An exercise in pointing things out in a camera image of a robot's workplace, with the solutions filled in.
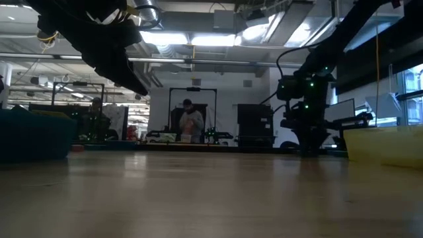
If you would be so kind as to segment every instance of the teal bin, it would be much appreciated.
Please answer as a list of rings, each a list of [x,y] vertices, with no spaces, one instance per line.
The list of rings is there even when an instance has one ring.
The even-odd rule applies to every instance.
[[[0,110],[0,163],[66,159],[76,130],[68,118]]]

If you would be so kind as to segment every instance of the yellow bin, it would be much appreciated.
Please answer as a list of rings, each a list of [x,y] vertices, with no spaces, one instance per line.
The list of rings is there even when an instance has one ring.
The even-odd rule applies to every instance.
[[[423,126],[346,130],[351,161],[423,169]]]

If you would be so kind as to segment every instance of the ceiling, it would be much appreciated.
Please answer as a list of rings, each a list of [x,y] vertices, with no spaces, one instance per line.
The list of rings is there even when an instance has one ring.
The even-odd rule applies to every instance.
[[[10,4],[11,0],[0,0],[0,4]],[[220,0],[223,6],[214,4],[210,0],[159,0],[158,6],[164,10],[166,20],[163,20],[164,30],[175,32],[181,31],[188,36],[191,40],[192,37],[199,33],[215,34],[213,29],[202,28],[202,24],[210,25],[210,20],[213,20],[213,12],[225,7],[229,11],[235,11],[242,16],[243,11],[256,7],[257,5],[266,5],[267,7],[278,3],[278,1],[266,3],[266,1],[247,1],[247,0]],[[174,45],[173,48],[178,57],[206,59],[206,60],[239,60],[239,61],[262,61],[274,63],[276,58],[289,48],[284,46],[290,43],[291,47],[298,47],[304,44],[304,41],[311,40],[314,33],[322,28],[324,24],[328,23],[332,17],[332,6],[329,0],[316,0],[306,1],[307,7],[296,9],[293,5],[284,5],[284,7],[274,7],[269,10],[266,17],[274,15],[275,19],[280,14],[280,22],[275,20],[270,21],[269,25],[265,27],[265,34],[269,31],[272,24],[275,24],[274,33],[268,41],[264,41],[265,35],[253,40],[246,40],[240,46],[183,46]],[[340,0],[340,20],[351,9],[353,0]],[[357,36],[350,47],[356,47],[363,41],[363,37],[371,36],[373,27],[382,21],[382,23],[393,24],[403,15],[402,10],[392,10],[390,6],[384,6],[379,10],[378,21],[370,20],[363,31]],[[55,41],[52,47],[46,48],[43,43],[40,43],[35,37],[37,32],[38,13],[30,8],[25,7],[7,7],[0,5],[0,52],[10,53],[27,53],[27,54],[57,54],[57,55],[74,55],[78,56],[80,53],[73,49],[72,45],[62,37]],[[307,26],[305,29],[308,33],[304,36],[304,29],[301,27]],[[336,24],[327,27],[326,31],[320,36],[315,37],[314,41],[318,42],[326,38],[334,30]],[[246,26],[240,26],[240,29],[235,29],[237,36],[243,37],[242,29]],[[295,41],[296,36],[301,36],[301,41]],[[133,46],[128,47],[127,53],[133,57],[163,57],[157,50],[154,44],[146,44],[140,42]],[[307,57],[308,51],[302,50],[292,54],[288,54],[281,61],[285,63],[301,64]],[[58,59],[17,59],[17,58],[3,58],[0,59],[9,62],[13,66],[13,79],[11,85],[11,99],[17,100],[16,102],[24,103],[25,100],[42,100],[48,102],[51,100],[52,89],[48,85],[33,85],[30,79],[33,76],[46,75],[49,81],[86,81],[89,83],[104,83],[106,102],[130,102],[134,106],[146,107],[149,103],[149,97],[143,97],[141,100],[135,99],[135,94],[125,88],[115,87],[113,82],[98,76],[93,68],[84,64],[83,61],[65,61]],[[164,75],[171,75],[177,72],[216,72],[216,73],[255,73],[256,77],[260,77],[264,72],[262,67],[249,67],[249,66],[230,66],[230,65],[169,65],[169,64],[153,64],[148,65],[145,63],[136,63],[135,70],[137,71],[143,83],[147,82],[147,88],[170,87],[169,80],[163,80],[159,84],[152,82],[150,76],[144,77],[145,69],[153,69],[157,76],[163,77]],[[86,97],[78,99],[72,97],[72,92],[66,91],[57,95],[58,101],[83,101],[89,102],[90,98],[98,97],[100,95],[100,87],[91,86],[84,89],[76,89],[69,86],[75,92],[81,92]],[[35,96],[27,96],[27,92],[34,91]]]

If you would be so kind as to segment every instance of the robotic arm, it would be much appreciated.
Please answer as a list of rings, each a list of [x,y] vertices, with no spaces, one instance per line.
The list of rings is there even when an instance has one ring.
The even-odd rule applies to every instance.
[[[276,96],[286,101],[286,111],[280,126],[289,128],[299,141],[302,156],[316,156],[328,137],[325,121],[327,91],[336,64],[344,49],[376,10],[398,0],[358,0],[331,36],[323,40],[308,56],[293,76],[282,76]],[[291,99],[303,99],[292,107]]]

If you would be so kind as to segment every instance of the table surface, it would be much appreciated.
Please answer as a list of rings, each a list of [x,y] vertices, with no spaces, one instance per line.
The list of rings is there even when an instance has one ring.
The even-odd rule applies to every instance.
[[[423,173],[290,155],[72,153],[0,167],[0,237],[423,237]]]

